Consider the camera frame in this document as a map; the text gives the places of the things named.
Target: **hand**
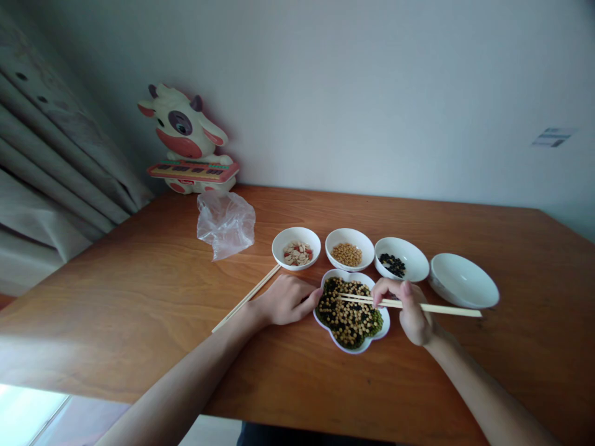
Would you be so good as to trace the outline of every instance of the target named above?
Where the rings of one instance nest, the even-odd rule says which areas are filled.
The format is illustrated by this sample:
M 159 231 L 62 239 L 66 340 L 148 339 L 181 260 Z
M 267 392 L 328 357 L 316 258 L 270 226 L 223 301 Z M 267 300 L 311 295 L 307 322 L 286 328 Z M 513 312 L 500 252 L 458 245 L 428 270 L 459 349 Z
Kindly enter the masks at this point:
M 389 292 L 396 295 L 403 302 L 403 310 L 399 313 L 399 321 L 409 340 L 417 345 L 426 345 L 434 336 L 434 328 L 438 325 L 432 320 L 429 313 L 421 311 L 420 302 L 427 302 L 423 291 L 410 281 L 397 282 L 390 279 L 380 279 L 372 288 L 374 306 Z
M 258 299 L 254 307 L 267 324 L 287 325 L 304 318 L 318 305 L 322 288 L 288 274 L 282 274 Z

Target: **chopsticks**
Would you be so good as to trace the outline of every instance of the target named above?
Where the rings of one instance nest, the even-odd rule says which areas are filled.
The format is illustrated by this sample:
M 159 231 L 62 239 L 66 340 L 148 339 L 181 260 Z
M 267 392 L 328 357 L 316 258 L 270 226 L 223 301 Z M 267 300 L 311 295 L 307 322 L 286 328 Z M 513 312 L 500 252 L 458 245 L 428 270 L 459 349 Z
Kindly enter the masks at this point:
M 345 300 L 347 302 L 357 302 L 359 304 L 368 304 L 372 305 L 372 297 L 369 296 L 360 296 L 355 294 L 347 294 L 347 293 L 339 293 L 339 299 Z M 380 302 L 381 305 L 385 307 L 393 307 L 393 308 L 403 308 L 403 302 L 400 300 L 391 300 L 391 299 L 382 299 Z M 482 313 L 478 310 L 467 310 L 466 308 L 457 308 L 457 307 L 445 307 L 443 305 L 430 305 L 430 304 L 420 304 L 421 309 L 423 311 L 427 311 L 428 313 L 442 313 L 442 314 L 450 314 L 455 316 L 468 316 L 468 317 L 482 317 Z
M 227 316 L 225 316 L 221 322 L 219 322 L 215 328 L 213 328 L 211 330 L 211 333 L 214 333 L 215 331 L 219 330 L 224 324 L 225 322 L 227 322 L 228 320 L 231 319 L 231 317 L 236 314 L 238 312 L 238 310 L 240 308 L 242 308 L 252 297 L 254 297 L 254 295 L 260 291 L 260 289 L 271 279 L 271 277 L 273 277 L 275 275 L 275 273 L 277 271 L 279 271 L 279 268 L 281 268 L 281 265 L 277 264 L 275 265 L 275 267 L 273 269 L 271 269 L 271 271 L 269 271 L 269 273 L 260 281 L 258 282 L 258 284 L 252 288 L 252 291 L 250 291 L 246 297 L 244 297 L 242 300 L 240 300 L 239 304 L 237 304 L 233 310 L 231 310 Z

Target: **wall label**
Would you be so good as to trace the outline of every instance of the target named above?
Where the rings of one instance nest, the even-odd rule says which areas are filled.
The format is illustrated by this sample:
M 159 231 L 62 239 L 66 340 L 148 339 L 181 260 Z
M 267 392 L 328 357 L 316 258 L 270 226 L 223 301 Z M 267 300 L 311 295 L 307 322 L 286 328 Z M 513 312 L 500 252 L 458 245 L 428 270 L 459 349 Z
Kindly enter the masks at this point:
M 561 127 L 548 127 L 544 132 L 533 141 L 532 146 L 547 146 L 547 147 L 558 147 L 568 138 L 570 138 L 578 128 L 561 128 Z

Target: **toy keyboard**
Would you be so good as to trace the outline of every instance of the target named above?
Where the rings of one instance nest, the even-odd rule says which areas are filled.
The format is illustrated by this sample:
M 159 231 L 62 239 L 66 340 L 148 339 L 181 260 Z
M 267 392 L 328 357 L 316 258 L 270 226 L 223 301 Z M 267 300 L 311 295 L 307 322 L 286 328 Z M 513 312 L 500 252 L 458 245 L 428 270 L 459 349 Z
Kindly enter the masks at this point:
M 204 164 L 189 161 L 162 161 L 147 169 L 147 173 L 156 178 L 174 178 L 176 180 L 206 181 L 225 183 L 238 173 L 237 163 L 228 166 Z

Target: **empty white bowl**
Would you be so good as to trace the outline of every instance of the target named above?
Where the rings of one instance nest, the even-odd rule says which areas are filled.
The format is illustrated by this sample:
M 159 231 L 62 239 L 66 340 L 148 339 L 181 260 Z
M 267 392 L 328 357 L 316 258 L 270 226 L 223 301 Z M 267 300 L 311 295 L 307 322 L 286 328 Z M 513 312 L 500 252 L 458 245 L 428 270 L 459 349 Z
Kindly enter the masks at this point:
M 361 250 L 361 263 L 358 266 L 347 266 L 335 260 L 331 252 L 333 252 L 333 248 L 339 243 L 350 243 Z M 369 238 L 355 229 L 335 229 L 328 235 L 324 247 L 331 264 L 335 268 L 344 269 L 350 273 L 366 269 L 374 261 L 374 245 Z
M 374 254 L 374 266 L 382 276 L 389 279 L 421 282 L 428 277 L 430 272 L 430 263 L 424 253 L 414 244 L 402 238 L 381 238 L 374 246 Z M 401 262 L 405 264 L 405 274 L 402 278 L 395 276 L 382 265 L 379 260 L 381 254 L 393 255 L 401 259 Z
M 479 266 L 456 254 L 432 259 L 430 286 L 444 300 L 465 308 L 489 308 L 500 300 L 496 284 Z
M 310 249 L 312 250 L 312 260 L 309 263 L 302 266 L 287 265 L 287 263 L 285 263 L 285 248 L 294 240 L 310 245 Z M 310 268 L 318 260 L 321 248 L 322 244 L 320 243 L 320 238 L 314 231 L 311 231 L 308 228 L 287 228 L 277 234 L 273 240 L 273 256 L 275 257 L 275 260 L 283 268 L 290 271 L 302 271 L 302 269 Z
M 321 286 L 323 288 L 324 288 L 324 282 L 328 278 L 331 278 L 331 277 L 342 278 L 344 281 L 348 281 L 348 282 L 351 282 L 351 281 L 362 282 L 364 285 L 367 285 L 368 288 L 370 288 L 370 291 L 372 291 L 372 288 L 374 287 L 374 281 L 372 279 L 370 279 L 364 273 L 348 273 L 347 271 L 343 271 L 342 269 L 331 269 L 330 271 L 327 271 L 327 273 L 324 276 L 322 276 L 322 285 Z M 333 332 L 330 331 L 330 328 L 327 327 L 326 325 L 324 325 L 322 322 L 320 322 L 320 320 L 318 319 L 318 316 L 316 315 L 316 309 L 314 309 L 313 313 L 314 313 L 314 318 L 316 319 L 316 322 L 318 322 L 322 328 L 324 328 L 325 330 L 328 331 L 330 338 L 333 340 L 333 342 L 335 343 L 335 345 L 337 347 L 339 347 L 345 353 L 360 354 L 360 353 L 363 353 L 364 351 L 368 350 L 368 347 L 370 347 L 370 344 L 372 343 L 372 341 L 382 339 L 389 332 L 389 328 L 390 328 L 389 311 L 386 308 L 378 308 L 378 311 L 380 311 L 380 314 L 382 315 L 381 330 L 378 333 L 376 333 L 374 336 L 366 338 L 364 340 L 364 343 L 362 345 L 360 345 L 359 348 L 356 348 L 354 350 L 349 350 L 349 349 L 346 349 L 345 347 L 341 346 L 337 342 L 335 337 L 333 336 Z

